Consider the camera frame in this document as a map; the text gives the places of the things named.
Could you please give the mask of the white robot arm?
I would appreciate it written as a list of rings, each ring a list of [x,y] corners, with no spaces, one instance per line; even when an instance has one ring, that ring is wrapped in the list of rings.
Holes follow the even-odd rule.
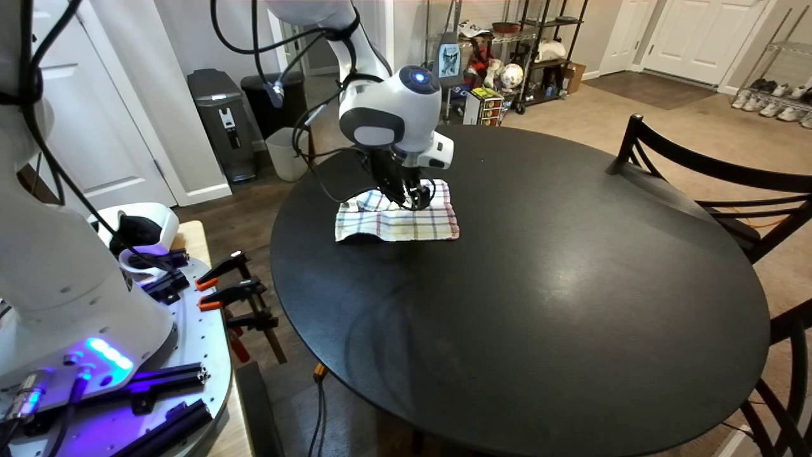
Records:
[[[432,202],[424,168],[448,168],[453,142],[438,125],[438,79],[424,66],[393,71],[373,49],[352,0],[267,0],[292,26],[314,27],[339,62],[336,125],[359,148],[378,191],[400,208]]]

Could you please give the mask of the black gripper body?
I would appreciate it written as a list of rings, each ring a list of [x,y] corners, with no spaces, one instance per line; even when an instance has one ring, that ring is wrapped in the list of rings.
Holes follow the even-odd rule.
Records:
[[[437,186],[424,183],[420,170],[406,168],[393,149],[371,149],[368,164],[378,191],[397,208],[424,210],[434,201]]]

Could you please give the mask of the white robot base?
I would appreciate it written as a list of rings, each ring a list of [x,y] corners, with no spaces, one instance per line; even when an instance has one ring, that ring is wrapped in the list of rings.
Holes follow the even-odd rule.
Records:
[[[188,299],[161,305],[145,294],[83,215],[46,205],[17,183],[34,153],[31,40],[31,0],[5,0],[0,285],[10,315],[0,371],[10,390],[32,386],[15,393],[13,417],[64,417],[66,429],[46,443],[50,457],[183,457],[226,404],[226,376],[207,377],[199,399],[175,404],[164,419],[128,419],[112,399],[155,372],[226,358],[223,328]]]

